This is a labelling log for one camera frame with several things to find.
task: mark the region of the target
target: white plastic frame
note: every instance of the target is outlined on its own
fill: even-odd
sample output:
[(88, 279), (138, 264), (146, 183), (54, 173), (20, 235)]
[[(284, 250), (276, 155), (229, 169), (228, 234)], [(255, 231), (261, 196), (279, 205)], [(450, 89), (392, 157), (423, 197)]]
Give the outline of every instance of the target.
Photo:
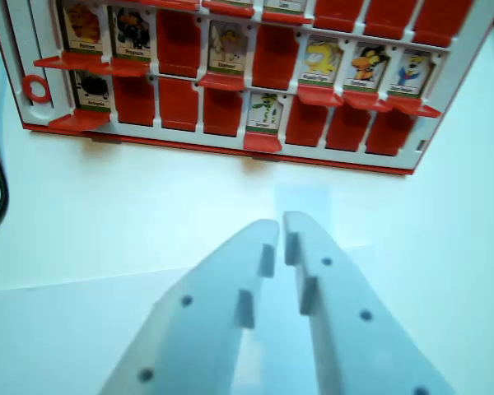
[[(417, 15), (422, 7), (423, 0), (417, 1), (412, 18), (408, 23), (401, 40), (364, 36), (362, 33), (366, 26), (366, 12), (370, 2), (371, 0), (364, 1), (361, 13), (357, 18), (352, 33), (317, 29), (311, 24), (303, 26), (286, 26), (277, 23), (269, 23), (271, 25), (285, 26), (293, 29), (296, 34), (296, 41), (300, 45), (293, 76), (286, 91), (252, 86), (252, 64), (254, 61), (257, 32), (259, 24), (262, 23), (263, 0), (254, 0), (254, 15), (250, 19), (211, 14), (205, 7), (200, 7), (199, 11), (194, 13), (201, 19), (199, 26), (202, 30), (200, 66), (196, 78), (178, 77), (159, 73), (158, 60), (156, 57), (156, 9), (154, 7), (141, 6), (134, 2), (96, 2), (100, 5), (100, 7), (97, 8), (97, 12), (100, 16), (104, 61), (109, 61), (112, 57), (110, 33), (107, 27), (108, 19), (105, 9), (106, 5), (133, 7), (150, 12), (143, 17), (150, 23), (151, 27), (152, 61), (149, 77), (152, 77), (153, 79), (153, 82), (151, 83), (156, 92), (156, 116), (152, 127), (119, 123), (113, 101), (113, 84), (111, 82), (111, 77), (108, 77), (110, 97), (112, 98), (111, 122), (96, 131), (130, 137), (145, 137), (169, 142), (183, 142), (201, 146), (217, 146), (243, 150), (250, 92), (267, 91), (287, 96), (286, 99), (281, 99), (283, 100), (282, 103), (287, 101), (287, 104), (284, 103), (284, 112), (282, 114), (278, 132), (278, 138), (282, 144), (282, 150), (278, 152), (278, 154), (296, 156), (304, 158), (305, 160), (331, 160), (350, 164), (413, 170), (424, 152), (424, 149), (421, 150), (421, 147), (424, 146), (425, 149), (427, 147), (427, 144), (422, 142), (427, 142), (431, 139), (442, 116), (439, 118), (417, 118), (404, 147), (399, 150), (399, 153), (396, 156), (366, 154), (366, 139), (375, 118), (375, 112), (373, 111), (371, 112), (372, 120), (368, 125), (368, 130), (366, 131), (357, 152), (325, 149), (326, 132), (336, 109), (329, 109), (329, 116), (324, 125), (324, 132), (316, 147), (294, 146), (285, 143), (285, 130), (288, 114), (291, 108), (293, 95), (296, 94), (296, 89), (298, 87), (297, 80), (300, 76), (301, 60), (305, 52), (307, 40), (310, 35), (335, 37), (339, 39), (339, 43), (344, 50), (344, 55), (333, 87), (334, 91), (339, 95), (343, 93), (343, 78), (346, 67), (349, 67), (349, 63), (351, 62), (352, 48), (357, 41), (365, 41), (371, 44), (383, 44), (387, 48), (390, 60), (389, 67), (383, 75), (383, 79), (378, 89), (381, 99), (386, 99), (387, 97), (386, 91), (389, 88), (389, 81), (392, 73), (394, 73), (394, 65), (398, 62), (398, 59), (405, 48), (420, 49), (421, 51), (433, 53), (432, 62), (434, 62), (436, 66), (430, 76), (430, 81), (426, 84), (426, 87), (422, 92), (422, 99), (425, 105), (430, 105), (444, 113), (452, 101), (454, 93), (459, 88), (464, 75), (468, 71), (468, 67), (473, 61), (473, 58), (478, 51), (478, 47), (484, 40), (487, 30), (491, 26), (494, 19), (494, 0), (474, 1), (472, 9), (468, 14), (459, 35), (453, 38), (452, 44), (447, 49), (411, 42), (414, 36), (413, 26), (417, 20)], [(314, 18), (315, 3), (315, 0), (309, 0), (306, 3), (305, 17)], [(244, 105), (236, 137), (223, 137), (203, 133), (203, 88), (201, 86), (194, 86), (194, 89), (199, 93), (198, 123), (196, 131), (181, 132), (161, 127), (159, 88), (156, 77), (181, 78), (197, 83), (197, 81), (205, 75), (207, 71), (208, 26), (210, 20), (238, 23), (243, 26), (244, 32), (249, 37), (248, 53), (245, 64), (246, 89), (241, 92)], [(33, 66), (33, 61), (38, 58), (60, 55), (63, 50), (55, 0), (0, 0), (0, 43), (11, 80), (13, 93), (16, 97), (16, 102), (18, 103), (18, 108), (24, 123), (47, 125), (49, 121), (73, 111), (74, 103), (71, 96), (68, 72), (49, 68), (44, 70), (41, 67)], [(32, 103), (25, 97), (22, 92), (21, 81), (24, 75), (29, 74), (39, 75), (48, 81), (52, 96), (51, 104)]]

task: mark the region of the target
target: white table surface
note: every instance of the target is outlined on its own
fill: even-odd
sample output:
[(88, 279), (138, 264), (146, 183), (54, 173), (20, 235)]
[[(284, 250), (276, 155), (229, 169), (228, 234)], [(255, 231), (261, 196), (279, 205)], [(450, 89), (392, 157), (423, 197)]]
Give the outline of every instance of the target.
[(372, 249), (361, 270), (458, 393), (494, 394), (494, 31), (408, 177), (27, 132), (5, 106), (0, 290), (191, 267), (301, 209)]

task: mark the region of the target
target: screw hole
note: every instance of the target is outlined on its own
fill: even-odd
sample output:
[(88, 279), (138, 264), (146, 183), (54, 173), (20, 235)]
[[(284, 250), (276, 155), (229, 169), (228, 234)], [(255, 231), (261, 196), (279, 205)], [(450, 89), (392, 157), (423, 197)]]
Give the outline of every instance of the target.
[(430, 395), (430, 393), (424, 387), (417, 387), (413, 390), (413, 395)]
[(154, 371), (150, 368), (141, 369), (139, 372), (139, 380), (143, 383), (152, 380), (154, 377)]
[[(361, 318), (364, 321), (371, 321), (373, 319), (373, 314), (371, 313), (370, 310), (362, 310), (361, 311)], [(425, 395), (424, 393), (416, 393), (416, 395)]]
[(192, 296), (190, 295), (185, 295), (184, 297), (181, 298), (181, 305), (183, 307), (187, 307), (192, 304)]

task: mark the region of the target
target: character name label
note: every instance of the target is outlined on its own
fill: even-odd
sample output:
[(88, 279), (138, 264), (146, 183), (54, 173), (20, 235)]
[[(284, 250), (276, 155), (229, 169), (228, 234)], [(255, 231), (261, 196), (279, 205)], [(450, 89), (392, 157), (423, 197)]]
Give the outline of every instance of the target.
[(96, 107), (106, 107), (106, 103), (103, 103), (102, 101), (92, 101), (88, 100), (87, 102), (88, 105), (94, 105)]
[(354, 80), (352, 80), (351, 81), (351, 84), (354, 85), (354, 86), (368, 87), (368, 84), (366, 84), (365, 82), (362, 82), (362, 81), (354, 81)]
[(250, 119), (249, 120), (249, 122), (247, 123), (247, 126), (256, 127), (256, 128), (264, 128), (264, 129), (275, 129), (275, 130), (278, 130), (278, 126), (275, 123), (254, 121), (253, 119)]
[(226, 68), (227, 70), (243, 71), (244, 65), (242, 63), (223, 62), (221, 60), (213, 60), (211, 67)]
[(95, 45), (89, 45), (89, 44), (84, 44), (84, 43), (79, 43), (79, 48), (84, 48), (84, 49), (96, 49)]
[(413, 94), (418, 93), (416, 88), (409, 88), (406, 86), (391, 86), (391, 90), (394, 92), (413, 93)]
[(328, 76), (319, 76), (316, 74), (306, 74), (306, 73), (302, 75), (302, 78), (305, 80), (319, 81), (319, 82), (329, 82), (330, 80)]
[(302, 1), (301, 0), (269, 0), (266, 3), (266, 7), (280, 8), (282, 10), (301, 12)]
[(126, 55), (134, 55), (134, 56), (144, 56), (144, 51), (139, 51), (136, 49), (124, 49), (124, 54)]

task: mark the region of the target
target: red flip-up tile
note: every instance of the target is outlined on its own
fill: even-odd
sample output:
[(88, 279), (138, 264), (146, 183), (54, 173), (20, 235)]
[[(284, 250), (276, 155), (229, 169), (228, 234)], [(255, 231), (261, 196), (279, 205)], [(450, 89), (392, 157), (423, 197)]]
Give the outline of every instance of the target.
[(379, 99), (379, 94), (345, 90), (343, 99), (355, 109), (371, 109), (374, 111), (390, 111), (392, 106)]
[(332, 86), (298, 84), (296, 94), (302, 103), (307, 105), (338, 107), (344, 103), (344, 100), (334, 92)]
[(239, 92), (245, 89), (243, 75), (237, 76), (233, 74), (221, 74), (219, 72), (207, 72), (200, 80), (199, 85), (222, 91)]
[(286, 130), (286, 144), (317, 146), (328, 117), (328, 109), (305, 105), (295, 96)]
[(114, 97), (119, 122), (153, 125), (156, 102), (147, 77), (114, 77)]
[(372, 0), (366, 13), (365, 35), (400, 40), (417, 0)]
[(448, 47), (458, 34), (473, 0), (425, 0), (415, 24), (414, 43)]
[(297, 54), (292, 28), (261, 25), (254, 53), (253, 85), (287, 90)]
[(226, 2), (215, 2), (213, 0), (203, 0), (202, 5), (208, 8), (210, 12), (216, 14), (238, 16), (239, 18), (250, 18), (254, 15), (254, 8), (252, 5), (235, 6)]
[(313, 20), (311, 18), (306, 18), (303, 14), (286, 14), (285, 12), (264, 11), (262, 14), (262, 21), (299, 26), (311, 23)]
[(192, 88), (192, 82), (160, 77), (159, 109), (163, 128), (194, 132), (198, 123), (198, 92)]
[(414, 123), (415, 120), (411, 116), (396, 109), (388, 113), (378, 113), (366, 141), (366, 152), (396, 156), (398, 150), (404, 146)]
[(422, 105), (421, 99), (391, 95), (388, 97), (387, 102), (395, 109), (398, 109), (407, 115), (427, 118), (437, 118), (441, 115), (440, 111), (437, 111), (429, 105)]
[(277, 134), (246, 131), (244, 149), (247, 151), (267, 152), (274, 154), (282, 150)]
[(353, 32), (364, 0), (317, 0), (315, 27)]
[(198, 75), (201, 29), (187, 12), (157, 10), (159, 71), (184, 77)]
[(348, 104), (335, 110), (326, 137), (326, 148), (357, 151), (366, 133), (371, 115), (365, 109), (354, 109)]
[(199, 9), (199, 0), (137, 0), (136, 2), (147, 6), (170, 8), (178, 11), (197, 11)]
[(203, 132), (234, 137), (240, 126), (240, 94), (206, 88), (203, 100)]
[(85, 132), (95, 130), (110, 121), (110, 113), (75, 109), (73, 114), (64, 115), (48, 123), (49, 128)]
[(87, 70), (89, 67), (100, 66), (102, 62), (100, 55), (64, 51), (62, 57), (43, 58), (35, 60), (33, 64), (36, 67), (57, 68), (60, 70)]

